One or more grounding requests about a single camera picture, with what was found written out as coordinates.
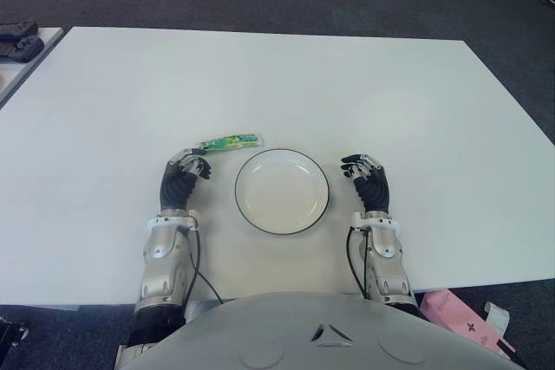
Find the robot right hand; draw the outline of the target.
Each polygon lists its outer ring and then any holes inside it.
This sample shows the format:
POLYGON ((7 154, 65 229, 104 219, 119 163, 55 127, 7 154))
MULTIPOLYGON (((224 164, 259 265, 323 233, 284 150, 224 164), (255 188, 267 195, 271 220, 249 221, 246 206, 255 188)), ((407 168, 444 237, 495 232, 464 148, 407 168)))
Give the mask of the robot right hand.
POLYGON ((389 184, 383 165, 368 154, 341 158, 343 175, 352 180, 366 212, 389 213, 389 184))

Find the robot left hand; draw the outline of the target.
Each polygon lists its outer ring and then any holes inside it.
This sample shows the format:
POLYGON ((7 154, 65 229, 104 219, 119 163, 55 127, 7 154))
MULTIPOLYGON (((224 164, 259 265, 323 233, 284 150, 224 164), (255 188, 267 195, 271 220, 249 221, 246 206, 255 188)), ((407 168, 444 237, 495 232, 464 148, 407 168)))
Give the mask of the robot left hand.
POLYGON ((184 210, 199 178, 209 179, 207 151, 186 148, 168 160, 160 183, 160 210, 184 210))

